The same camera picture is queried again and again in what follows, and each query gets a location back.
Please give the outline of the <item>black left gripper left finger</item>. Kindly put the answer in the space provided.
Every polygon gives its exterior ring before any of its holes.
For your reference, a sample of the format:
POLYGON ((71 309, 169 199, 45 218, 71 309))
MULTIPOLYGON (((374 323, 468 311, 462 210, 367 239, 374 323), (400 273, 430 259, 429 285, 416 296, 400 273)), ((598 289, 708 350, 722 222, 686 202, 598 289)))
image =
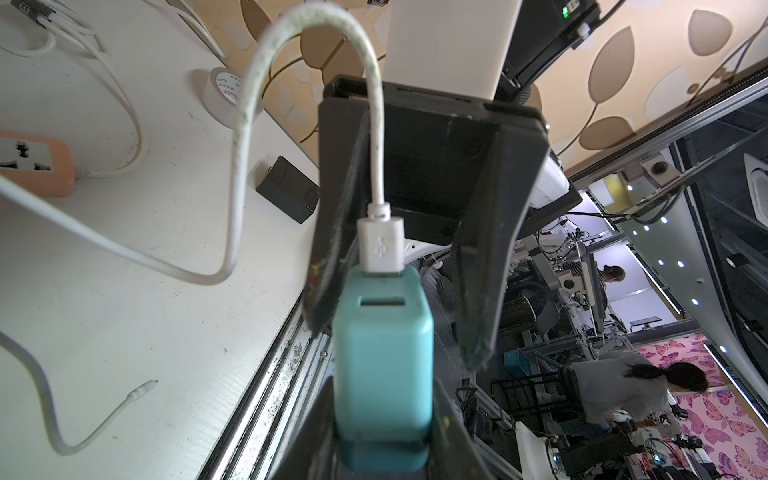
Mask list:
POLYGON ((332 479, 336 455, 334 420, 333 380, 327 378, 270 479, 332 479))

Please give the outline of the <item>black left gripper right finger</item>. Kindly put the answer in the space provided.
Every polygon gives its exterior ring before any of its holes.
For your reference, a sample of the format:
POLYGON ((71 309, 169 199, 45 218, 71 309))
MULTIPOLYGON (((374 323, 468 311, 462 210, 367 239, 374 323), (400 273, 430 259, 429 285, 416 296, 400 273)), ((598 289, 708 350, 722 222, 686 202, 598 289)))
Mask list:
POLYGON ((428 478, 493 479, 439 380, 433 381, 428 478))

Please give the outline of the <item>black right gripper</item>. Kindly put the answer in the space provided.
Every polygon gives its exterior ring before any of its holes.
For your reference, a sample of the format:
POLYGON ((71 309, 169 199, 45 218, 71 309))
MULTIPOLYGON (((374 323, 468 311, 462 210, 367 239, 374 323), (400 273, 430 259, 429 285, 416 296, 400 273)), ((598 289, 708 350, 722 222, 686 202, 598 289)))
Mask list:
MULTIPOLYGON (((493 354, 513 243, 548 157, 544 119, 531 107, 393 83, 384 100, 386 198, 407 238, 454 238, 457 341, 478 371, 493 354)), ((369 147, 366 83, 340 75, 319 108, 320 201, 303 296, 314 335, 329 330, 355 263, 369 147)))

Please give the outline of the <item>teal usb charger adapter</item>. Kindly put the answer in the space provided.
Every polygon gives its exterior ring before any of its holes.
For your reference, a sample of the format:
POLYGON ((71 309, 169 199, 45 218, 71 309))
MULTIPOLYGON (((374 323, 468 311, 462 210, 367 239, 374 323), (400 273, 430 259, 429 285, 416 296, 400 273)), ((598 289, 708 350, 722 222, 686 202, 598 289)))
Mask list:
POLYGON ((353 267, 332 320, 334 423, 345 466, 409 473, 429 456, 434 320, 418 271, 353 267))

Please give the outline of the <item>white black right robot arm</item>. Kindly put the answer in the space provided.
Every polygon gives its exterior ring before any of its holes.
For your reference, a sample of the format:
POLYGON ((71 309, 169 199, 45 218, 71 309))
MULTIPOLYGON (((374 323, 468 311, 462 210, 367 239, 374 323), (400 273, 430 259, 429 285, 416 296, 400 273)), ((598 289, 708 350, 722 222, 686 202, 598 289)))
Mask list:
MULTIPOLYGON (((406 49, 426 82, 385 82, 385 187, 410 240, 447 246, 458 292, 465 363, 482 365, 499 325, 505 263, 519 237, 572 206, 573 187, 541 207, 524 207, 533 170, 543 166, 545 127, 562 140, 586 106, 587 76, 571 53, 580 24, 595 28, 598 6, 584 2, 575 20, 556 17, 554 1, 526 1, 498 75, 493 100, 453 93, 448 82, 479 75, 460 57, 472 28, 451 27, 432 7, 406 49)), ((303 301, 313 333, 326 330, 362 248, 358 218, 370 198, 369 113, 363 65, 340 32, 304 30, 300 50, 322 72, 319 105, 319 223, 303 301)))

